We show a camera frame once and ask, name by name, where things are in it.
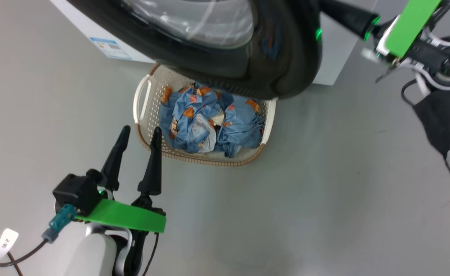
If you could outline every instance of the washing machine door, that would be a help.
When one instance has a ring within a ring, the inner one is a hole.
[[[259,99],[302,92],[321,61],[317,0],[67,0],[134,49]]]

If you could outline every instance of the beige basket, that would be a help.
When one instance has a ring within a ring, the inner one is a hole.
[[[170,86],[173,91],[178,91],[182,87],[191,84],[193,80],[179,75],[169,68],[155,64],[148,75],[144,77],[134,95],[133,117],[136,124],[138,140],[146,148],[150,149],[153,131],[160,122],[160,98],[163,96],[165,87]],[[146,95],[143,106],[140,107],[141,96],[146,87]],[[274,122],[276,111],[276,100],[261,101],[260,113],[264,116],[264,133],[260,146],[256,149],[242,148],[233,158],[227,158],[223,152],[210,152],[188,154],[181,150],[173,149],[167,140],[162,139],[162,155],[173,159],[205,164],[210,166],[243,166],[254,161],[264,150]]]

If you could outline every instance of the cable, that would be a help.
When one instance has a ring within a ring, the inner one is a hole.
[[[152,260],[153,260],[153,256],[155,255],[155,250],[157,250],[157,244],[159,243],[159,234],[155,233],[155,235],[157,237],[155,238],[155,245],[153,246],[152,255],[150,256],[150,259],[148,260],[148,264],[146,265],[145,272],[143,272],[142,276],[145,276],[146,273],[148,272],[148,268],[150,267],[150,264],[152,263]]]
[[[441,18],[443,18],[447,14],[449,10],[450,10],[450,0],[443,1],[440,3],[437,12],[435,12],[429,20],[429,29],[431,31],[434,30],[438,22],[441,20]]]
[[[43,246],[48,242],[47,239],[44,239],[38,246],[36,246],[36,248],[34,248],[33,250],[31,250],[30,253],[27,253],[26,255],[24,255],[23,257],[18,258],[17,260],[12,260],[11,262],[8,263],[0,263],[0,267],[9,267],[9,266],[15,266],[20,262],[25,261],[27,258],[31,257],[32,255],[34,255],[36,252],[38,252],[41,248],[43,248]]]
[[[416,72],[416,81],[419,89],[421,90],[422,95],[426,98],[431,94],[429,87],[427,87],[426,80],[422,77],[421,73]]]
[[[413,86],[416,83],[417,83],[417,80],[413,79],[410,82],[407,82],[404,85],[404,87],[402,87],[402,100],[404,100],[406,103],[408,103],[411,107],[414,107],[414,104],[411,101],[409,101],[409,99],[407,99],[407,97],[405,96],[405,90],[407,90],[407,88],[409,88],[410,86]]]
[[[15,261],[15,259],[13,258],[12,254],[11,254],[10,252],[8,252],[7,255],[8,255],[9,259],[10,259],[12,262]],[[18,266],[17,264],[13,265],[13,267],[15,268],[15,270],[17,271],[17,274],[18,274],[19,276],[24,276],[24,275],[22,274],[22,271],[20,271],[20,268],[19,268],[19,266]]]

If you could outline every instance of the green plastic bracket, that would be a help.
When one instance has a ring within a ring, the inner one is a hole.
[[[398,18],[385,47],[403,58],[442,0],[409,0]]]
[[[113,227],[163,233],[167,218],[152,211],[102,199],[88,217],[75,217],[85,222],[96,222]]]

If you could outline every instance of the teal connector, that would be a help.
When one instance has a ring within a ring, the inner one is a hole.
[[[54,243],[63,228],[74,220],[76,215],[75,207],[71,204],[65,204],[53,220],[49,222],[49,228],[44,231],[41,237],[48,240],[48,243]]]

